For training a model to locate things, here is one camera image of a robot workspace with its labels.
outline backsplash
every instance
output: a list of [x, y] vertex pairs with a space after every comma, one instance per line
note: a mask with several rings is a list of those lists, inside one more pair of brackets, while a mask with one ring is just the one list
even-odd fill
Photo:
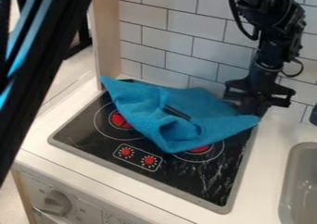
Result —
[[[270, 113], [310, 124], [317, 103], [317, 0], [296, 1], [308, 21], [300, 57], [305, 71], [278, 80], [298, 94], [289, 109]], [[226, 81], [247, 76], [257, 48], [236, 27], [227, 0], [120, 0], [120, 38], [122, 73], [173, 87], [203, 87], [218, 96]], [[297, 64], [285, 66], [286, 72], [297, 70]]]

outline blue cloth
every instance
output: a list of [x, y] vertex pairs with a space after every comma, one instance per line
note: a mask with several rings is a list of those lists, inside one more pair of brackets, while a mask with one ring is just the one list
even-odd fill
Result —
[[[125, 119], [166, 153], [188, 151], [258, 124], [204, 89], [175, 89], [100, 77]], [[166, 112], [170, 106], [190, 120]]]

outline stovetop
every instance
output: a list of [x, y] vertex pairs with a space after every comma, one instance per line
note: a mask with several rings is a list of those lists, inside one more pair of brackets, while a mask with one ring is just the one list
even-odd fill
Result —
[[192, 151], [166, 154], [123, 118], [107, 92], [49, 143], [218, 213], [230, 212], [252, 145], [251, 130]]

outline white counter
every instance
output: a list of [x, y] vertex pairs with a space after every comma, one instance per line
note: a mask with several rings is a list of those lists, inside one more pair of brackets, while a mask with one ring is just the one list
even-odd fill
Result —
[[233, 211], [222, 216], [47, 143], [52, 132], [98, 94], [95, 81], [89, 81], [38, 118], [17, 156], [16, 166], [49, 174], [152, 223], [279, 224], [278, 203], [288, 151], [298, 143], [317, 142], [315, 127], [273, 116], [263, 120]]

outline black cable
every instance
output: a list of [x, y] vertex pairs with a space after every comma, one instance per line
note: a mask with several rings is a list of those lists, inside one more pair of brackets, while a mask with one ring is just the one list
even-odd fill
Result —
[[241, 18], [239, 17], [239, 13], [237, 11], [237, 7], [235, 4], [235, 0], [228, 0], [228, 1], [229, 1], [229, 6], [231, 8], [231, 11], [233, 12], [236, 25], [238, 26], [239, 30], [242, 33], [244, 33], [248, 39], [250, 39], [252, 41], [257, 41], [259, 39], [259, 30], [254, 28], [252, 35], [250, 33], [248, 33], [247, 30], [242, 25]]
[[304, 69], [305, 69], [304, 64], [303, 64], [302, 62], [300, 62], [300, 61], [297, 60], [297, 59], [294, 59], [293, 61], [296, 62], [296, 63], [298, 63], [298, 64], [300, 65], [300, 70], [299, 70], [299, 72], [297, 72], [297, 73], [295, 73], [295, 74], [287, 74], [287, 73], [285, 73], [285, 72], [282, 70], [282, 73], [283, 73], [285, 76], [287, 76], [288, 78], [296, 78], [296, 77], [299, 76], [299, 75], [304, 71]]
[[11, 0], [0, 0], [0, 94], [6, 87], [6, 47]]

